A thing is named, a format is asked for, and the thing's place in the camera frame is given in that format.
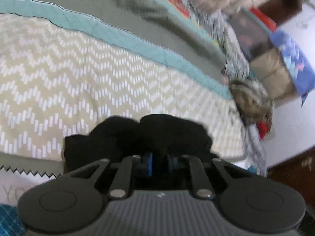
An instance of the red cloth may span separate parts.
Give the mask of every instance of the red cloth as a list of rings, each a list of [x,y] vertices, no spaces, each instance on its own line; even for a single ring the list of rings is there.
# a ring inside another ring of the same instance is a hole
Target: red cloth
[[[267,28],[269,28],[272,32],[275,32],[277,30],[277,25],[276,23],[268,16],[263,14],[260,9],[256,7],[252,7],[250,9],[251,13],[253,13],[257,18],[260,19],[262,23],[266,25]]]
[[[256,124],[260,139],[264,139],[266,134],[268,133],[268,125],[265,122],[257,122]]]

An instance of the wooden shelf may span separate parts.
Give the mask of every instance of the wooden shelf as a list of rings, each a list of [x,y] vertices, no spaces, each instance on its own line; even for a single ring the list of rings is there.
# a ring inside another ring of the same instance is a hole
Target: wooden shelf
[[[259,9],[279,26],[302,11],[302,0],[270,0]]]

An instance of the black cloth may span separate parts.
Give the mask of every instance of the black cloth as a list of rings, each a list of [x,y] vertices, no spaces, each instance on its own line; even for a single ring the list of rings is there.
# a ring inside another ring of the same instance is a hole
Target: black cloth
[[[167,114],[151,114],[140,122],[120,116],[107,118],[89,135],[65,138],[64,157],[68,171],[102,158],[120,162],[134,154],[153,153],[153,167],[165,164],[167,153],[195,155],[202,161],[210,154],[212,139],[196,122]]]

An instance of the metal screw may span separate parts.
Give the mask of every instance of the metal screw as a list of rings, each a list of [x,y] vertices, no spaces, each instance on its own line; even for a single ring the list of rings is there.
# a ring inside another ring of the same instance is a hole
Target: metal screw
[[[122,189],[114,189],[114,190],[111,190],[109,195],[111,195],[114,198],[122,198],[123,196],[126,195],[126,192],[125,190],[122,190]]]
[[[201,198],[210,198],[213,195],[213,192],[209,189],[199,189],[197,195]]]

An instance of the gray-green fabric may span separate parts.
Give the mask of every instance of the gray-green fabric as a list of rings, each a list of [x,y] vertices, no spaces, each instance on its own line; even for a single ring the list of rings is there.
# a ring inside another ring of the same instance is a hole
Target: gray-green fabric
[[[221,82],[226,57],[214,42],[198,36],[154,0],[40,0],[98,17],[105,23],[171,49]]]
[[[5,154],[0,152],[0,169],[4,168],[6,171],[18,171],[20,174],[25,171],[26,174],[32,173],[41,176],[55,175],[59,176],[64,173],[64,163],[62,161],[33,159],[17,155]]]

